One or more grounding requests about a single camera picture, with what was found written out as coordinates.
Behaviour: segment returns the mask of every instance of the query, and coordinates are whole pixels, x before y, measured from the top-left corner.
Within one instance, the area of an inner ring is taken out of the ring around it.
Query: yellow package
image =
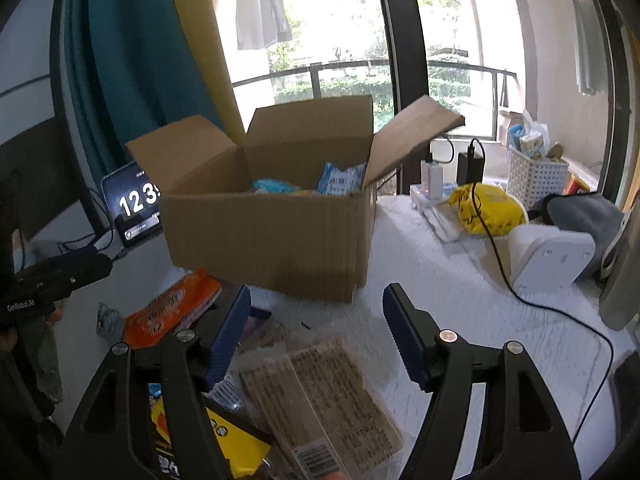
[[[262,460],[268,455],[273,443],[271,435],[264,434],[235,415],[226,412],[220,406],[207,405],[207,415],[211,421],[211,429],[216,435],[222,455],[228,460],[234,478],[252,476],[262,465]],[[156,442],[156,449],[172,456],[171,437],[164,414],[162,397],[151,409],[151,420],[156,425],[156,431],[164,442]]]
[[[449,205],[458,208],[458,218],[467,232],[485,235],[471,197],[473,186],[465,184],[457,188],[449,198]],[[475,186],[476,205],[492,236],[504,236],[514,227],[527,223],[522,206],[501,188],[487,184]]]

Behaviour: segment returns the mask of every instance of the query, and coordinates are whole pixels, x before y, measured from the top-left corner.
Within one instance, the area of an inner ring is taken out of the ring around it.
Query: metal bolt
[[[440,332],[440,339],[445,343],[455,343],[458,340],[458,334],[453,332],[453,330],[443,330]]]
[[[509,352],[511,352],[512,354],[519,355],[519,354],[522,354],[522,352],[523,352],[524,348],[523,348],[523,346],[522,346],[520,343],[518,343],[517,341],[509,341],[509,342],[507,343],[507,350],[508,350]]]
[[[129,350],[129,345],[126,343],[116,343],[111,347],[111,352],[113,352],[114,355],[126,354],[127,350]]]
[[[182,341],[183,343],[188,343],[194,337],[196,337],[196,333],[190,328],[185,328],[183,330],[180,330],[180,332],[177,333],[176,337],[178,338],[178,341]]]

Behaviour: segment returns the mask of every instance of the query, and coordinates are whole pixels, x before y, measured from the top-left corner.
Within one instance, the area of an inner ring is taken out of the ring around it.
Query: woven basket
[[[533,160],[509,147],[507,193],[520,200],[527,211],[540,208],[542,200],[550,194],[562,194],[568,180],[567,162]]]

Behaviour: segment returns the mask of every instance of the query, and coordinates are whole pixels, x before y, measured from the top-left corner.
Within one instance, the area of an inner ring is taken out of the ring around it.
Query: hanging shirt
[[[238,50],[268,48],[291,40],[283,0],[237,0]]]

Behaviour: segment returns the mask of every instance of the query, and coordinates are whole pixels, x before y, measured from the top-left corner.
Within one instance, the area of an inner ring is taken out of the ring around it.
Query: teal curtain
[[[124,145],[202,115],[222,128],[174,0],[66,0],[71,95],[97,184],[126,163]]]

